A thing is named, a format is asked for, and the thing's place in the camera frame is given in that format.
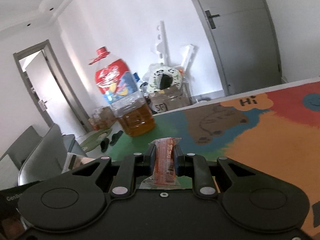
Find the white door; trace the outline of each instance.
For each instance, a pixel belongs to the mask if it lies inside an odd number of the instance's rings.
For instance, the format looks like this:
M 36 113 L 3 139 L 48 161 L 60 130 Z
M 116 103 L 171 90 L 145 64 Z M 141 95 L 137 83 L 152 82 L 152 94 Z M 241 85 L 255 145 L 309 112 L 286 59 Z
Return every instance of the white door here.
M 74 134 L 76 138 L 84 135 L 84 128 L 61 92 L 42 52 L 29 63 L 26 71 L 36 94 L 45 103 L 47 113 L 60 126 L 61 132 Z
M 277 44 L 263 0 L 199 2 L 212 30 L 229 93 L 281 84 Z

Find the bottle label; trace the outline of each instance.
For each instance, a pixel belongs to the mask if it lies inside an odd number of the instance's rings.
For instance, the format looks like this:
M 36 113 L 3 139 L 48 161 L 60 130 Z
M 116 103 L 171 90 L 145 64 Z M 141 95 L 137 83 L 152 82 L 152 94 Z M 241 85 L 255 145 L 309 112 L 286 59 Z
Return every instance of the bottle label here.
M 96 84 L 109 104 L 138 91 L 126 63 L 119 59 L 96 72 Z

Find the black door handle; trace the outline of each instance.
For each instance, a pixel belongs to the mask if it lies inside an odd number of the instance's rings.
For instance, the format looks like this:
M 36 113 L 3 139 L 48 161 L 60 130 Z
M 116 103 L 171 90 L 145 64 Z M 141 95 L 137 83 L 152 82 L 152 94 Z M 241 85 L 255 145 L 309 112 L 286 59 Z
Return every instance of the black door handle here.
M 219 17 L 220 14 L 211 15 L 209 10 L 205 11 L 205 14 L 206 14 L 206 16 L 208 18 L 208 21 L 210 23 L 211 28 L 212 29 L 216 29 L 216 25 L 214 24 L 213 18 Z

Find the table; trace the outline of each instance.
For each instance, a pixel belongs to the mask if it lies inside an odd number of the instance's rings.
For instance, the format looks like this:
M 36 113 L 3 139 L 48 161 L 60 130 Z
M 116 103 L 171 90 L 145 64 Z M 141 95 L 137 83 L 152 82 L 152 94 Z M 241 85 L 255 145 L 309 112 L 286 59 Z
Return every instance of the table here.
M 155 115 L 156 128 L 123 135 L 108 154 L 122 160 L 158 138 L 177 137 L 183 153 L 227 156 L 300 187 L 310 200 L 302 229 L 320 239 L 320 78 L 218 98 Z M 179 178 L 190 187 L 189 178 Z

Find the blue smiley face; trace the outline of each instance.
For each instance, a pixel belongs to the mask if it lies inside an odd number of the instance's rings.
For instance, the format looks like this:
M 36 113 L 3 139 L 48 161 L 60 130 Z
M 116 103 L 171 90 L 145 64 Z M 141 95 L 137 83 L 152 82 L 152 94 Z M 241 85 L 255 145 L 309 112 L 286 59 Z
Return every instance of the blue smiley face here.
M 303 98 L 303 105 L 316 112 L 320 112 L 320 94 L 312 93 Z

